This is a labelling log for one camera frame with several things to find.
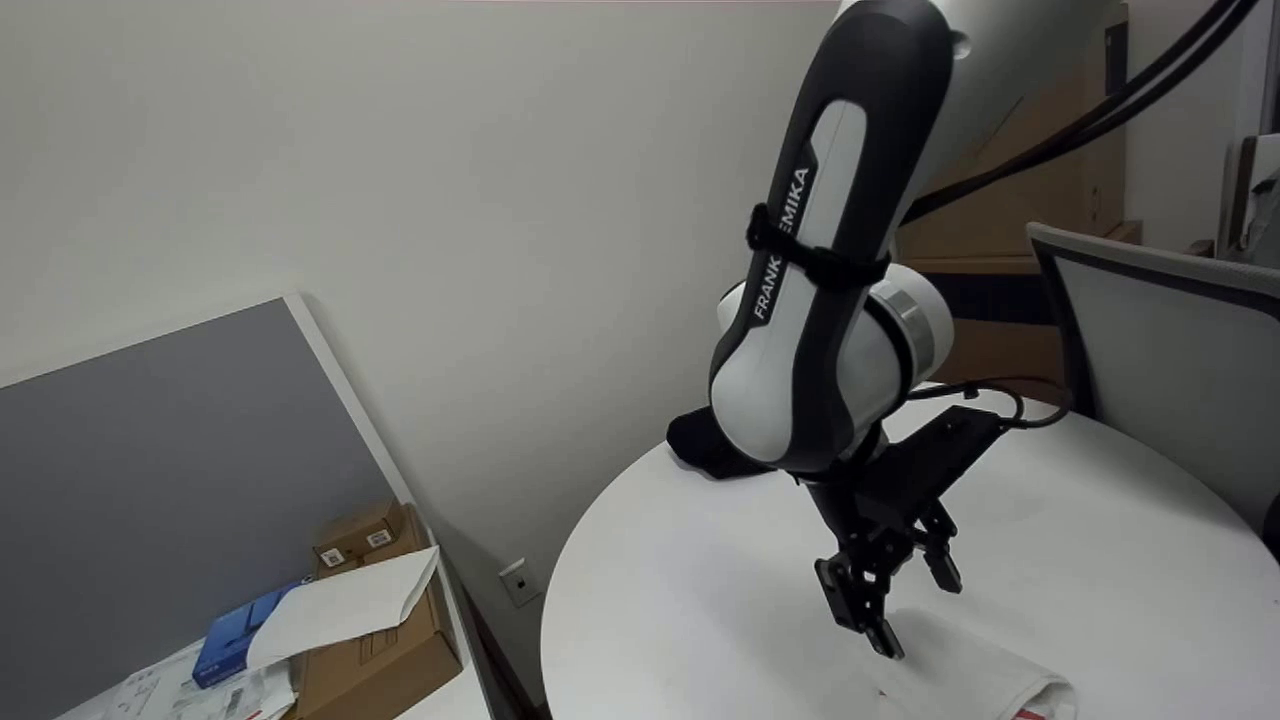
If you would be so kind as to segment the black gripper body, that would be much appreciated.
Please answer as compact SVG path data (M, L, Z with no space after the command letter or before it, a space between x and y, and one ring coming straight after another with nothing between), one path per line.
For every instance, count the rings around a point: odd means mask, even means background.
M812 481L836 542L861 554L925 549L925 512L1007 431L992 413L944 408L910 439L861 451Z

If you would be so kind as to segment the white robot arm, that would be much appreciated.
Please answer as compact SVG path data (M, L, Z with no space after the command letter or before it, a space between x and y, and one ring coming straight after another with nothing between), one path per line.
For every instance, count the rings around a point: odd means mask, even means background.
M725 468L803 485L836 535L817 558L829 612L873 650L904 650L887 593L920 558L953 593L944 491L1007 431L949 408L904 439L884 419L953 343L940 293L891 260L963 64L949 0L849 0L802 80L767 196L754 209L747 271L707 365L707 402L674 422Z

